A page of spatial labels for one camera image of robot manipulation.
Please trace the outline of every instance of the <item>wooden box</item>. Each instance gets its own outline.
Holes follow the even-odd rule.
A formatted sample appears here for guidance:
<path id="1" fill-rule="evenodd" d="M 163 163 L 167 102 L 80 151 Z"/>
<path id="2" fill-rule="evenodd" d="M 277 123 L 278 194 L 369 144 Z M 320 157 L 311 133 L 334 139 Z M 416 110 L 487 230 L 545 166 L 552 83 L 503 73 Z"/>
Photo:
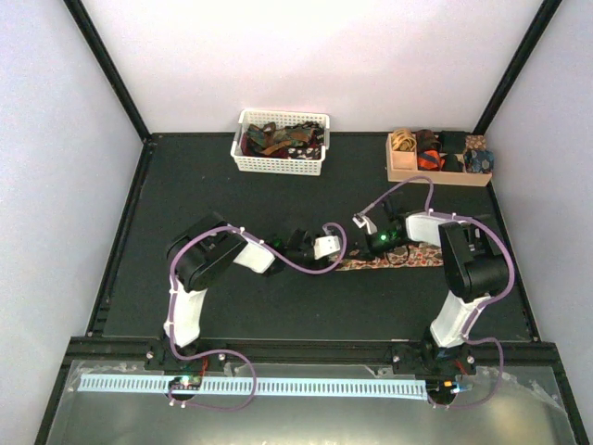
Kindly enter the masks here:
<path id="1" fill-rule="evenodd" d="M 449 185 L 472 185 L 485 186 L 492 179 L 492 173 L 467 173 L 465 167 L 464 172 L 427 172 L 418 170 L 418 163 L 416 161 L 415 151 L 392 151 L 391 150 L 391 134 L 387 136 L 386 143 L 387 152 L 387 181 L 396 183 L 405 179 L 411 178 L 421 174 L 428 176 L 435 184 L 449 184 Z M 463 155 L 458 155 L 458 158 L 463 162 Z M 423 183 L 424 181 L 413 181 L 414 183 Z"/>

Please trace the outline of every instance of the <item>black work surface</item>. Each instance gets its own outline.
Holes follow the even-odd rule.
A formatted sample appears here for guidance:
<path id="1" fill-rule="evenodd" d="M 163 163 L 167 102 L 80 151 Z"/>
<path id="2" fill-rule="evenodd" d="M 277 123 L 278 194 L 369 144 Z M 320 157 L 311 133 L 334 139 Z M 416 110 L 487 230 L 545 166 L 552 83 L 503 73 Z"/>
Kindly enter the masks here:
<path id="1" fill-rule="evenodd" d="M 164 249 L 209 211 L 261 237 L 296 228 L 320 232 L 336 222 L 348 242 L 363 236 L 351 221 L 393 183 L 386 179 L 385 135 L 332 134 L 319 177 L 237 170 L 228 134 L 163 135 L 150 161 L 110 293 L 104 336 L 160 337 L 169 302 Z M 402 187 L 407 210 L 423 206 L 428 185 Z M 483 187 L 437 185 L 433 208 L 494 214 Z M 370 213 L 377 222 L 378 208 Z M 208 290 L 201 337 L 385 340 L 420 339 L 447 296 L 442 268 L 333 272 L 293 270 L 266 278 L 233 265 Z M 484 311 L 473 337 L 528 340 L 515 288 Z"/>

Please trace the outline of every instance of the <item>white wall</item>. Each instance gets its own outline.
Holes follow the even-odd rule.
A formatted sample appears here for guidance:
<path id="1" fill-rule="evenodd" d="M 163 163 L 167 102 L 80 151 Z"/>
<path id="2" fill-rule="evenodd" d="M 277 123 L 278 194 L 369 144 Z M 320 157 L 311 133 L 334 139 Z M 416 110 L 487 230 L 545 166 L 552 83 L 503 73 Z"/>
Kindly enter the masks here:
<path id="1" fill-rule="evenodd" d="M 593 438 L 593 2 L 563 2 L 488 143 L 542 337 L 560 348 Z"/>
<path id="2" fill-rule="evenodd" d="M 472 130 L 541 0 L 84 0 L 153 132 L 242 108 Z"/>
<path id="3" fill-rule="evenodd" d="M 0 442 L 31 444 L 141 143 L 62 2 L 4 2 L 1 15 Z"/>

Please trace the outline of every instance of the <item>fabric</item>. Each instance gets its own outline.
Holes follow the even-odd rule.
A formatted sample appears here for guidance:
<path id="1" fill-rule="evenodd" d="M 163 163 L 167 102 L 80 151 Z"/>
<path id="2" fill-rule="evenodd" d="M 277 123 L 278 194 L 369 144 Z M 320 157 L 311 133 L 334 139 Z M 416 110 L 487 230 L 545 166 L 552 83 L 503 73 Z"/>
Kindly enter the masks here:
<path id="1" fill-rule="evenodd" d="M 416 138 L 407 128 L 401 128 L 391 133 L 391 149 L 393 151 L 414 151 Z"/>
<path id="2" fill-rule="evenodd" d="M 418 153 L 418 170 L 438 172 L 444 163 L 436 150 L 428 150 Z"/>
<path id="3" fill-rule="evenodd" d="M 416 132 L 416 151 L 423 153 L 428 150 L 441 151 L 441 143 L 436 139 L 435 134 L 430 130 Z"/>
<path id="4" fill-rule="evenodd" d="M 465 136 L 465 150 L 486 150 L 486 137 L 476 135 Z"/>
<path id="5" fill-rule="evenodd" d="M 488 150 L 470 150 L 464 155 L 468 173 L 491 173 L 494 169 L 494 153 Z"/>
<path id="6" fill-rule="evenodd" d="M 467 132 L 443 131 L 439 136 L 441 151 L 450 155 L 462 155 L 465 151 Z"/>
<path id="7" fill-rule="evenodd" d="M 241 150 L 245 156 L 314 159 L 322 156 L 324 129 L 317 122 L 276 128 L 274 122 L 262 128 L 249 125 L 241 139 Z"/>
<path id="8" fill-rule="evenodd" d="M 399 267 L 439 267 L 443 265 L 441 249 L 430 244 L 402 246 L 387 252 L 382 258 L 371 261 L 357 260 L 357 250 L 352 250 L 337 267 L 337 271 L 358 271 L 362 269 L 396 269 Z"/>
<path id="9" fill-rule="evenodd" d="M 457 159 L 457 155 L 445 155 L 441 160 L 443 161 L 443 172 L 463 172 L 463 162 Z"/>

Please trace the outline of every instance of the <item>white plastic basket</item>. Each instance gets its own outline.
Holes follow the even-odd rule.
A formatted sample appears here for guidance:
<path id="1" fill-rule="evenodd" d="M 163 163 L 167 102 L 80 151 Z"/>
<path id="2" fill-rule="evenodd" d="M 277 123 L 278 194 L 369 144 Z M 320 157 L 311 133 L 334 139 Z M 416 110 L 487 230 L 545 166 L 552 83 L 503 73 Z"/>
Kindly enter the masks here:
<path id="1" fill-rule="evenodd" d="M 281 128 L 286 125 L 297 125 L 307 121 L 318 122 L 325 130 L 322 156 L 319 160 L 257 158 L 253 156 L 244 156 L 241 151 L 241 138 L 243 137 L 245 130 L 252 123 L 261 127 L 268 122 L 276 122 L 276 126 Z M 241 172 L 306 174 L 309 176 L 319 176 L 322 174 L 322 163 L 325 160 L 325 152 L 329 147 L 330 117 L 327 114 L 244 109 L 239 117 L 239 128 L 234 134 L 231 156 Z"/>

